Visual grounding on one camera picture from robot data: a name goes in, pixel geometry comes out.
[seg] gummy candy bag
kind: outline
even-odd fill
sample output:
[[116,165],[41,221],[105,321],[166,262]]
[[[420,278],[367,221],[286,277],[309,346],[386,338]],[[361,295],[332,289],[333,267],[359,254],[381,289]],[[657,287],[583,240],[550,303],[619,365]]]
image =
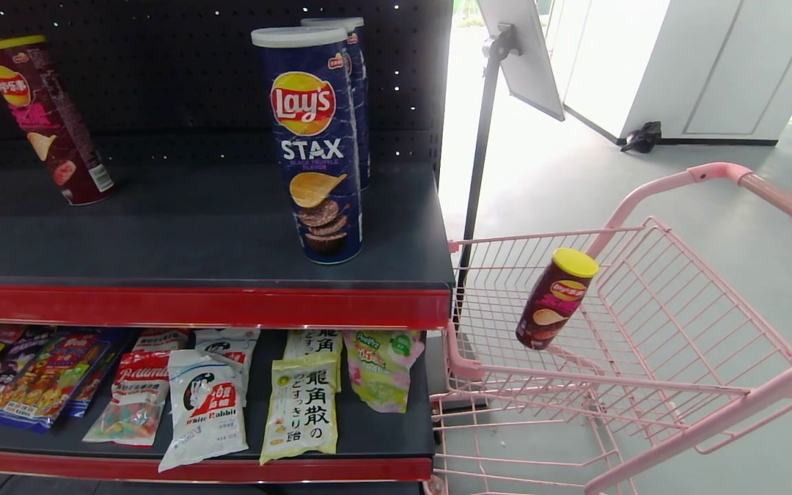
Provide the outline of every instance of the gummy candy bag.
[[155,443],[170,382],[169,351],[131,352],[120,358],[112,401],[88,430],[85,442],[151,447]]
[[340,355],[344,348],[344,341],[338,330],[289,330],[286,337],[286,350],[283,359],[299,358],[314,352],[334,352],[337,357],[335,363],[335,391],[340,392]]
[[420,331],[343,330],[350,386],[378,413],[405,413]]
[[317,352],[271,364],[271,400],[258,463],[308,450],[336,453],[336,362],[333,352]]
[[157,472],[248,448],[236,364],[192,349],[171,351],[167,367],[173,441]]

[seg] yellow candy bag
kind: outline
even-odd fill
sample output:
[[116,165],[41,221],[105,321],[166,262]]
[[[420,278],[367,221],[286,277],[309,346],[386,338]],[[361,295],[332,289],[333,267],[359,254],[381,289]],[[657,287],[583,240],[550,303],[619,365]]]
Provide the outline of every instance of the yellow candy bag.
[[274,361],[265,443],[258,463],[309,450],[336,453],[336,362],[333,352]]
[[286,350],[283,359],[299,358],[315,352],[334,352],[338,361],[335,363],[335,391],[340,392],[340,355],[344,341],[338,330],[289,330],[286,338]]

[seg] stax text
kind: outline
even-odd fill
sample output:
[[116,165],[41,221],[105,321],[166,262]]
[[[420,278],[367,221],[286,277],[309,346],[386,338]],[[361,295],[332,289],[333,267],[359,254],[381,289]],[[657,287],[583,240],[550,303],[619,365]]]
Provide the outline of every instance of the stax text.
[[286,160],[295,160],[296,153],[299,160],[330,160],[344,157],[344,153],[338,149],[339,144],[340,137],[331,141],[324,139],[322,145],[319,141],[282,141],[280,147]]

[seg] store shelf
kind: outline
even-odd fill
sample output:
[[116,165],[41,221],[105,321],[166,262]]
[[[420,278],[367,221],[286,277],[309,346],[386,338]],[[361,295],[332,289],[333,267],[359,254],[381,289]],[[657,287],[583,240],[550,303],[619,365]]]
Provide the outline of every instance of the store shelf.
[[[158,473],[157,464],[173,435],[170,421],[161,422],[152,448],[81,441],[106,408],[108,397],[101,393],[85,417],[60,419],[56,428],[44,435],[0,426],[0,472],[73,479],[222,483],[421,481],[431,476],[435,445],[424,356],[411,370],[406,414],[378,413],[362,402],[347,382],[347,360],[343,357],[345,383],[336,398],[338,453],[314,452],[260,466],[271,361],[282,356],[285,339],[285,332],[262,332],[252,358],[245,408],[249,450]],[[109,391],[110,382],[100,389]]]
[[361,253],[323,266],[301,253],[277,166],[203,156],[110,166],[120,190],[84,207],[39,165],[0,166],[0,322],[446,326],[453,273],[430,164],[375,167]]
[[[40,493],[61,495],[158,495],[157,483],[74,480],[57,477],[0,475],[0,495]],[[299,483],[298,485],[206,485],[168,483],[167,495],[424,495],[418,482],[402,483]]]

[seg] red and white candy bag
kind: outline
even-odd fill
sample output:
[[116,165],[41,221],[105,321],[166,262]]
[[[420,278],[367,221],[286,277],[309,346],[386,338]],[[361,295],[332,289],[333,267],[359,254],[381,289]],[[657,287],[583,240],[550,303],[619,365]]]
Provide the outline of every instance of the red and white candy bag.
[[168,351],[122,356],[112,384],[112,401],[88,430],[86,442],[151,447],[167,400]]

